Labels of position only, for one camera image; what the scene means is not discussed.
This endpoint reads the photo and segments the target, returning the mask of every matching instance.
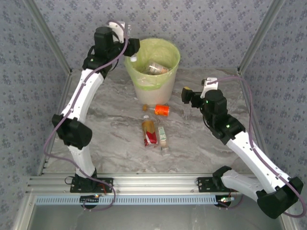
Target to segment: white robotic arm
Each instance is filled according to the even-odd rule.
[[[92,69],[85,69],[82,70],[81,77],[79,80],[79,84],[72,95],[71,100],[69,101],[66,108],[62,111],[62,114],[66,114],[70,108],[72,103],[75,101],[75,106],[73,111],[69,114],[68,118],[73,120],[77,119],[77,121],[85,124],[85,117],[88,111],[88,108],[93,100],[93,97],[99,88],[99,86],[104,81],[103,76],[101,73],[94,73],[86,82],[86,85],[84,85],[80,95],[76,98],[77,92],[79,91],[82,84],[84,84],[84,79],[89,75],[90,72],[92,72]],[[73,145],[68,146],[69,150],[71,151],[73,160],[76,162],[76,164],[87,174],[87,175],[93,175],[95,172],[95,167],[93,165],[91,155],[90,155],[90,149],[89,145],[84,146],[82,149],[78,149],[77,147]],[[76,174],[81,177],[85,177],[79,169],[76,169]]]
[[[203,92],[193,92],[188,87],[183,88],[182,102],[185,104],[191,102],[192,107],[200,108],[204,123],[212,134],[243,160],[257,180],[240,175],[228,166],[223,166],[213,173],[212,182],[218,190],[234,189],[241,192],[255,200],[269,217],[277,218],[298,200],[285,182],[295,188],[298,193],[301,193],[303,183],[298,177],[290,178],[278,168],[254,142],[253,145],[250,144],[249,135],[244,126],[228,114],[227,100],[217,89],[216,80],[217,78],[203,80]],[[278,175],[271,172],[265,163]],[[205,184],[208,179],[204,181],[198,178],[200,192],[210,189]]]
[[[127,32],[129,32],[129,25],[126,26],[124,22],[120,22],[120,24],[123,28],[126,27]],[[94,40],[95,45],[90,48],[88,56],[84,60],[80,81],[71,100],[61,115],[54,115],[52,118],[52,123],[56,126],[63,116],[70,111],[66,120],[58,128],[57,133],[59,138],[64,141],[64,144],[68,146],[75,163],[86,175],[91,177],[95,176],[96,170],[89,151],[92,131],[85,125],[85,118],[97,89],[103,83],[112,65],[101,69],[90,77],[88,76],[94,69],[112,61],[121,52],[130,57],[131,61],[136,61],[136,53],[140,48],[139,39],[130,38],[128,39],[126,50],[122,51],[125,41],[124,31],[117,23],[113,22],[109,22],[107,26],[97,28]],[[84,185],[88,182],[91,186],[92,181],[87,179],[78,168],[76,169],[76,175],[84,179],[81,184]]]

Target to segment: bottle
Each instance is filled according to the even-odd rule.
[[[144,144],[146,146],[156,145],[157,144],[157,136],[155,133],[154,122],[149,119],[148,115],[144,116],[144,121],[142,123],[143,136],[144,136]]]
[[[169,72],[169,69],[150,60],[147,64],[146,72],[148,74],[159,75]]]
[[[165,130],[163,126],[158,127],[158,132],[159,132],[159,142],[161,146],[161,150],[167,150],[168,149],[168,143],[167,143],[167,138],[165,134]]]
[[[156,115],[168,116],[169,114],[169,106],[157,104],[154,108],[149,107],[147,104],[143,105],[143,111],[151,110]]]

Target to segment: gray marble surface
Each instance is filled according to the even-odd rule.
[[[68,98],[71,97],[81,72],[73,71]],[[142,137],[142,105],[137,100],[132,81],[124,69],[111,72],[98,89],[87,113],[86,125],[93,131],[90,151],[98,172],[139,173],[212,173],[223,165],[249,173],[243,161],[206,128],[202,115],[190,104],[183,104],[181,91],[189,86],[201,91],[201,80],[229,76],[216,69],[179,69],[172,97],[168,102],[169,117],[155,116],[163,124],[169,140],[168,152],[147,149]],[[228,102],[228,111],[248,126],[248,110],[238,81],[219,83]],[[52,153],[72,158],[67,147],[56,138]],[[49,159],[46,172],[74,172],[69,162]]]

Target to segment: plastic bottle in trash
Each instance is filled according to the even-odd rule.
[[[169,72],[169,69],[150,60],[146,66],[146,72],[148,74],[159,75]]]
[[[143,111],[152,111],[156,115],[168,116],[169,106],[157,104],[156,106],[143,105]]]
[[[149,118],[148,115],[144,116],[144,121],[142,123],[144,144],[146,146],[156,145],[157,136],[155,133],[154,122]]]

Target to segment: green trash bag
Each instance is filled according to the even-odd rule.
[[[150,60],[167,67],[170,71],[160,75],[146,74],[146,65]],[[134,86],[149,91],[157,90],[175,78],[179,61],[180,52],[173,43],[160,38],[148,38],[140,41],[137,61],[131,62],[127,57],[125,66]]]

